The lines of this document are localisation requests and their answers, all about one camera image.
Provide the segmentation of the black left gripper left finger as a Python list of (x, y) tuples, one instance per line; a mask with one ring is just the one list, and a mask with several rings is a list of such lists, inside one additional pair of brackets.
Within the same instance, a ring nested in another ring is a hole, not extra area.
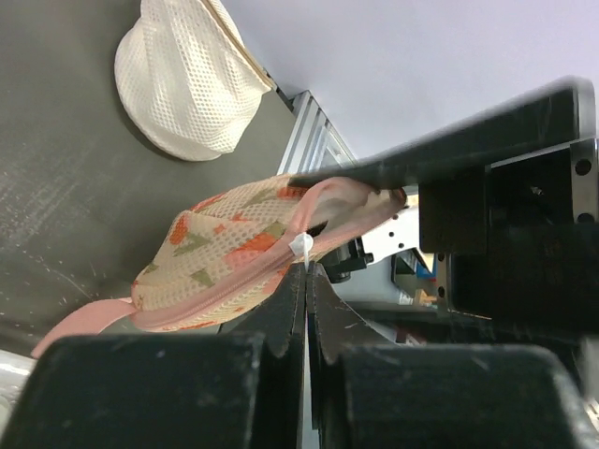
[(38, 360), (5, 448), (297, 448), (306, 272), (227, 333), (69, 337)]

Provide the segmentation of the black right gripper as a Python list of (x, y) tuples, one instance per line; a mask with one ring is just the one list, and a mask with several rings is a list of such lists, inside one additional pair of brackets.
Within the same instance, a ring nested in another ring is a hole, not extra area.
[(454, 312), (598, 330), (598, 132), (593, 85), (565, 78), (354, 165), (292, 176), (413, 184), (423, 246)]

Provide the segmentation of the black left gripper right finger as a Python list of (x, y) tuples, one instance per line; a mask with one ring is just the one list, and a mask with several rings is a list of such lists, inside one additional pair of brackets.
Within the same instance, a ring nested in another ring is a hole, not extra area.
[(311, 265), (313, 423), (324, 448), (594, 448), (582, 344), (485, 320), (409, 318), (424, 341), (369, 326)]

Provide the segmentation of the floral mesh laundry bag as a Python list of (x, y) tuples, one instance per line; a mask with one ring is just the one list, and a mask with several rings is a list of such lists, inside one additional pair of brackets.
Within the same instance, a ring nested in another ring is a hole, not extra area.
[(94, 335), (127, 318), (148, 332), (216, 326), (270, 297), (303, 261), (289, 248), (314, 239), (310, 262), (398, 215), (403, 189), (376, 190), (347, 178), (292, 187), (282, 174), (228, 190), (183, 210), (129, 297), (96, 300), (70, 313), (34, 348), (40, 357), (64, 337)]

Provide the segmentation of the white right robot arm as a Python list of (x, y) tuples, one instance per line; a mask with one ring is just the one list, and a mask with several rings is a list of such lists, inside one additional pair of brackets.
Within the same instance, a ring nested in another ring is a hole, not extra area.
[(352, 167), (419, 204), (363, 235), (368, 261), (436, 258), (442, 308), (576, 334), (598, 330), (598, 125), (589, 80), (565, 78)]

